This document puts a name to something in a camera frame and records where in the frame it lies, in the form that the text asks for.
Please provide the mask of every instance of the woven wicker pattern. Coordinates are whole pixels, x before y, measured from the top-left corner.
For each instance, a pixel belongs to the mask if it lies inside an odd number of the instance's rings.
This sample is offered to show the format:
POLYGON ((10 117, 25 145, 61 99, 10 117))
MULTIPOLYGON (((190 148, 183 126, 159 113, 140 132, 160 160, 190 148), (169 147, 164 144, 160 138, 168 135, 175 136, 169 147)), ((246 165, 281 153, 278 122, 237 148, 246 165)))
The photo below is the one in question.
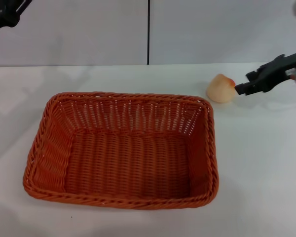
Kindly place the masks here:
POLYGON ((23 185, 39 199, 125 209, 200 207, 218 191, 213 110, 181 95, 61 93, 23 185))

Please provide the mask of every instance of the wicker basket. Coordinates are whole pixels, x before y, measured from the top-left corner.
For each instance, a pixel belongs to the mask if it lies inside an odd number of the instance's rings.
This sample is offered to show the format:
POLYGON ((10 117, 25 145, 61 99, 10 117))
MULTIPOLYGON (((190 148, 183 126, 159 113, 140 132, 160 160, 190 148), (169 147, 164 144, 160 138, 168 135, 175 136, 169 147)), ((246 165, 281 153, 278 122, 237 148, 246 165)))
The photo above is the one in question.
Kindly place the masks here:
POLYGON ((182 95, 60 93, 23 178, 38 199, 125 209, 200 207, 218 191, 213 109, 182 95))

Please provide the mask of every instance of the table surface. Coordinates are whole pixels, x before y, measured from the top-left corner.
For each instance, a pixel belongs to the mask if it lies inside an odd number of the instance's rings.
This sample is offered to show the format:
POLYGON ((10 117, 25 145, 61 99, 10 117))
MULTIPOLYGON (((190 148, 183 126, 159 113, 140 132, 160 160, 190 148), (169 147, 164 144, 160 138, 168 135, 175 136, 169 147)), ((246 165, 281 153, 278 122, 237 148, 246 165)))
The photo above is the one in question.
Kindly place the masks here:
POLYGON ((22 177, 48 99, 63 91, 197 95, 261 63, 0 68, 0 237, 296 236, 296 85, 212 103, 220 189, 201 208, 137 211, 34 199, 22 177))

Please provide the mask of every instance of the black robotic arm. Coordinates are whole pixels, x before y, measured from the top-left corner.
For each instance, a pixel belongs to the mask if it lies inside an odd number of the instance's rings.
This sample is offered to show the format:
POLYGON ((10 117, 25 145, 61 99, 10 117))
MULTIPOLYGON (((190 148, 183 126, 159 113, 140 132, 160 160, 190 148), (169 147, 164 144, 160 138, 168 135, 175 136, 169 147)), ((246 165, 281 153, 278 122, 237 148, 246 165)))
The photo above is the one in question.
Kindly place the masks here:
POLYGON ((0 0, 0 28, 15 27, 32 0, 0 0))

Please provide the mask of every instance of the basket rim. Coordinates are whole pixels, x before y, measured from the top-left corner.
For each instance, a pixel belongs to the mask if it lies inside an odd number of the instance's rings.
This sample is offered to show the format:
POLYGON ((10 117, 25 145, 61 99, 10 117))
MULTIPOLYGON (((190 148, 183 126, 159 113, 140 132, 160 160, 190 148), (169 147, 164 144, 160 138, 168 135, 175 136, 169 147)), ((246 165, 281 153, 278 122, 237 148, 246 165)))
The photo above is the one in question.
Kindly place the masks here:
POLYGON ((39 129, 33 141, 32 147, 28 154, 27 165, 25 168, 23 176, 23 186, 25 191, 32 197, 50 201, 73 203, 79 202, 79 204, 84 205, 96 205, 96 206, 106 206, 106 207, 116 207, 128 209, 127 205, 132 203, 132 207, 129 209, 172 209, 172 208, 186 208, 186 207, 197 207, 204 206, 210 203, 216 196, 219 186, 219 177, 217 170, 217 160, 216 160, 216 148, 215 148, 215 133, 214 133, 214 118, 213 118, 213 108, 210 103, 198 96, 186 96, 186 95, 172 95, 172 94, 128 94, 128 93, 113 93, 113 92, 62 92, 54 95, 46 104, 42 120, 39 125, 39 129), (54 192, 51 190, 44 190, 35 185, 32 178, 36 170, 37 162, 32 162, 35 159, 35 151, 39 150, 39 145, 46 128, 49 127, 50 119, 45 119, 50 116, 57 106, 59 100, 62 99, 74 99, 74 100, 85 100, 86 98, 96 98, 97 100, 154 100, 162 102, 178 101, 182 103, 191 103, 202 105, 206 107, 205 119, 210 121, 212 126, 210 129, 207 128, 208 135, 212 138, 209 142, 206 139, 205 147, 212 147, 212 154, 206 154, 207 168, 209 173, 209 188, 207 193, 185 198, 154 198, 154 199, 144 199, 144 198, 134 198, 134 197, 112 197, 108 194, 94 194, 94 195, 83 195, 83 194, 72 194, 66 192, 54 192))

